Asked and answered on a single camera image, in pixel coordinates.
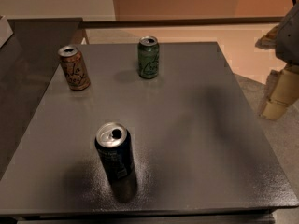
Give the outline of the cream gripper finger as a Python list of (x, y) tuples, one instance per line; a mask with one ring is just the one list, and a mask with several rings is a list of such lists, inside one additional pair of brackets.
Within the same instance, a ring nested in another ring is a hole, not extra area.
[(272, 70), (266, 80), (259, 115), (265, 119), (280, 119), (299, 99), (299, 66), (287, 63), (280, 70)]
[(277, 33), (278, 26), (275, 26), (266, 35), (259, 38), (255, 46), (258, 48), (274, 48), (276, 46)]

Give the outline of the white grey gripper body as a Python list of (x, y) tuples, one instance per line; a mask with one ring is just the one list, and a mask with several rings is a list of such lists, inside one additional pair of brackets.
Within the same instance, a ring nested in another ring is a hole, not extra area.
[(278, 26), (276, 56), (286, 62), (299, 65), (299, 3), (296, 3)]

